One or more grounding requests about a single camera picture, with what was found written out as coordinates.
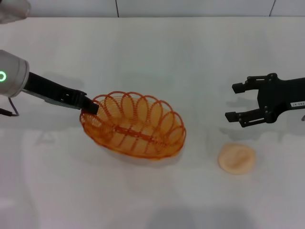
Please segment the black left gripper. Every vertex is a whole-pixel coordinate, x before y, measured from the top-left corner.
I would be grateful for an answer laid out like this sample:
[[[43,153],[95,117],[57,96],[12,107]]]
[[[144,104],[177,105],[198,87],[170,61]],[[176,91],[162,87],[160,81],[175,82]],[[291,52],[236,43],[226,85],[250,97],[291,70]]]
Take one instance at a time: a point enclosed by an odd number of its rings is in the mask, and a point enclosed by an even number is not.
[[[88,98],[86,93],[62,86],[31,72],[23,92],[49,104],[81,110],[84,114],[96,115],[99,110],[99,106]]]

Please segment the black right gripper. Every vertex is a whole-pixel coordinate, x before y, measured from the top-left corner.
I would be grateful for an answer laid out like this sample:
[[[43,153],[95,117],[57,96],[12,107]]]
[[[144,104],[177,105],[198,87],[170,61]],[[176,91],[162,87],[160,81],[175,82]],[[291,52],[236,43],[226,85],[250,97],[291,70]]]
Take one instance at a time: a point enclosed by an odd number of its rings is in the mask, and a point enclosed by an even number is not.
[[[228,122],[238,122],[241,127],[274,123],[286,111],[305,108],[304,78],[281,80],[275,73],[248,76],[244,83],[233,84],[232,89],[235,94],[258,90],[259,109],[225,113]]]

